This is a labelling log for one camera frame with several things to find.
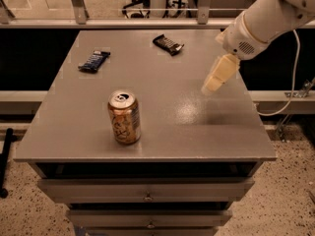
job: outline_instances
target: gray table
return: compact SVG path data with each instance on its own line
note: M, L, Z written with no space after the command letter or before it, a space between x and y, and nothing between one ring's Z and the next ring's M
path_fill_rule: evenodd
M185 46L174 57L152 44L164 33ZM275 152L241 80L213 97L200 89L219 55L216 30L81 31L38 110L16 160L26 162L272 160ZM83 74L95 49L110 51ZM106 104L116 89L140 102L142 137L118 144Z
M180 54L171 57L153 45L162 33L185 44ZM203 80L223 54L215 42L218 33L81 31L15 160L29 163L43 178L41 190L55 202L68 204L72 209L68 217L91 232L106 226L114 228L105 231L108 235L125 235L126 228L116 228L111 219L121 213L94 206L78 210L77 204L137 204L137 212L131 210L122 221L133 221L141 229L148 219L146 230L156 228L153 221L161 221L160 235L214 234L214 226L224 225L230 217L224 209L245 195L259 166L276 159L239 75L214 96L201 94ZM110 58L97 74L79 72L78 65L94 50L110 51ZM109 122L107 101L117 89L131 90L140 103L142 136L130 146L114 140ZM141 203L150 203L152 195L161 207L168 204L166 213L156 206L150 205L150 211L143 207ZM189 217L178 211L178 202L189 204ZM204 202L215 210L200 209ZM183 220L177 221L178 213ZM177 227L191 225L193 231L170 233L169 221L177 221L173 225ZM132 233L147 235L146 230Z

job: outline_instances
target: drawer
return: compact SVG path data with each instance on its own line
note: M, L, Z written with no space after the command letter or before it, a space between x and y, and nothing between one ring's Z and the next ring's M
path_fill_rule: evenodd
M90 235L103 236L214 236L217 233L216 228L194 228L194 229L129 229L113 230L108 228L86 228Z
M225 225L231 211L220 210L68 210L69 220L82 227L163 229Z
M163 203L239 201L253 186L251 178L39 180L54 202Z
M49 179L247 177L255 161L37 163Z

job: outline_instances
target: table top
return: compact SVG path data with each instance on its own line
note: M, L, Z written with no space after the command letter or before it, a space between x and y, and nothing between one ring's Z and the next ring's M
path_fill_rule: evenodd
M215 29L83 30L24 136L24 162L196 162L276 159L240 78L213 96L201 87L224 54ZM153 44L164 34L184 43L176 56ZM94 50L110 57L96 74L78 70ZM113 137L107 102L128 89L140 105L141 138L124 146Z

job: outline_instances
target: cable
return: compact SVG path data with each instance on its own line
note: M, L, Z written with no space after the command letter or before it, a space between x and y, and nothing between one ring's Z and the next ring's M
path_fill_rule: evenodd
M299 51L300 51L300 45L301 45L301 44L300 44L300 41L299 41L298 34L296 33L296 30L295 30L295 29L293 30L293 33L294 33L294 35L295 35L295 39L296 39L296 43L297 43L297 48L296 48L295 62L294 62L293 74L292 74L292 88L291 88L291 93L290 93L289 99L288 99L286 105L285 105L282 109L278 110L277 112L267 114L267 113L261 113L261 112L257 111L258 114L261 115L261 116L273 116L273 115L276 115L276 114L280 114L281 112L283 112L284 110L286 110L286 108L289 106L289 104L290 104L291 101L292 101L293 92L294 92L294 88L295 88L296 67L297 67L297 62L298 62L298 57L299 57Z

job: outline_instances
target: can lid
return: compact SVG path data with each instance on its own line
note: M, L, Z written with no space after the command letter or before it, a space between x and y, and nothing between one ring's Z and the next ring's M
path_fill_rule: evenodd
M109 104L116 108L127 108L136 100L135 94L129 90L117 90L111 94Z

